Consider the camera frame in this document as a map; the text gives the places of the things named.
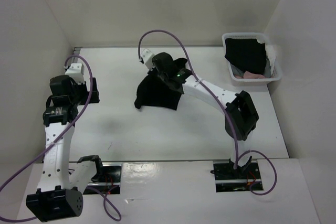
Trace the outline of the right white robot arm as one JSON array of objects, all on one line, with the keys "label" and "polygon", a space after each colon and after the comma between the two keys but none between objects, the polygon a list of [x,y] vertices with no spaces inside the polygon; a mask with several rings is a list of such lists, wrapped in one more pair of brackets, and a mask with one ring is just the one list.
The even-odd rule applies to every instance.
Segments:
[{"label": "right white robot arm", "polygon": [[207,82],[190,69],[179,67],[165,52],[155,55],[151,61],[158,77],[170,90],[197,98],[223,113],[225,131],[234,140],[230,173],[235,178],[244,177],[251,162],[246,141],[259,120],[250,94],[225,90]]}]

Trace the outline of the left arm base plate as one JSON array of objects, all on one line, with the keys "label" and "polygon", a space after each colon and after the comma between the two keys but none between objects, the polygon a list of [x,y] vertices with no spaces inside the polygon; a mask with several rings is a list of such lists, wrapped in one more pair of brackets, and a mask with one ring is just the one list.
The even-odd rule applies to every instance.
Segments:
[{"label": "left arm base plate", "polygon": [[120,193],[122,164],[113,162],[103,162],[102,172],[98,178],[94,178],[88,183],[84,190],[84,195],[97,194],[96,191],[89,189],[92,187],[97,191],[109,195],[118,195]]}]

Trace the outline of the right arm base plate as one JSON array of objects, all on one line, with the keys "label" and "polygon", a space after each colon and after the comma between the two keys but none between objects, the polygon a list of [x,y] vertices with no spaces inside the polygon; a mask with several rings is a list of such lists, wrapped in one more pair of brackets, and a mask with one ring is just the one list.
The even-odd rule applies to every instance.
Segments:
[{"label": "right arm base plate", "polygon": [[229,161],[214,161],[210,171],[214,175],[217,193],[249,191],[250,186],[255,191],[263,191],[263,183],[257,162],[252,161],[243,170],[234,170]]}]

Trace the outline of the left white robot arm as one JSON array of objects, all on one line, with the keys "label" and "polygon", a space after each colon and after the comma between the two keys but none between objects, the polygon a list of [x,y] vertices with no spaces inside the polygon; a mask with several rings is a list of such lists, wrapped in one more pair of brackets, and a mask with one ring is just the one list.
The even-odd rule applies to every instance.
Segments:
[{"label": "left white robot arm", "polygon": [[46,133],[43,170],[36,192],[26,197],[27,208],[41,222],[80,216],[88,184],[104,177],[98,155],[79,158],[75,170],[69,170],[78,106],[99,103],[96,80],[92,79],[88,88],[86,83],[62,75],[52,78],[49,86],[51,96],[43,113]]}]

